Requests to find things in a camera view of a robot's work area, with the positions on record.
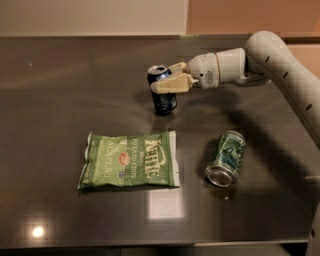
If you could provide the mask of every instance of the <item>soda can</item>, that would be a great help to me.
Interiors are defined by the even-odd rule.
[[[207,165],[207,178],[219,187],[236,183],[245,148],[246,143],[240,133],[227,131],[222,134]]]
[[[171,71],[166,66],[152,66],[148,69],[149,85],[170,75]],[[157,94],[151,91],[151,95],[158,115],[168,115],[177,107],[177,98],[175,93]]]

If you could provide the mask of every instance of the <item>chip bag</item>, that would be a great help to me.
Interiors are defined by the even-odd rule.
[[[90,134],[78,189],[112,185],[179,187],[174,131],[142,136]]]

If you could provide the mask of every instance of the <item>wall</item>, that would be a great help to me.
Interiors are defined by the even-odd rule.
[[[319,0],[1,0],[0,36],[320,36]]]
[[[0,36],[184,34],[188,0],[1,0]]]

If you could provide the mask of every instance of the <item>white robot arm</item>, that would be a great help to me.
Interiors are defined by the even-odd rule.
[[[271,79],[320,149],[320,80],[303,66],[274,33],[253,34],[246,49],[198,55],[188,64],[169,67],[173,75],[151,85],[156,93],[186,92],[191,87],[215,88],[265,84]]]

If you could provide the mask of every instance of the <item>dark table surface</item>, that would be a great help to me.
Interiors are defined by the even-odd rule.
[[[320,153],[274,84],[193,89],[172,114],[154,114],[150,66],[247,38],[0,39],[0,249],[306,241]],[[77,190],[90,132],[167,129],[177,133],[180,188]],[[227,130],[247,149],[237,184],[220,189],[204,170]]]

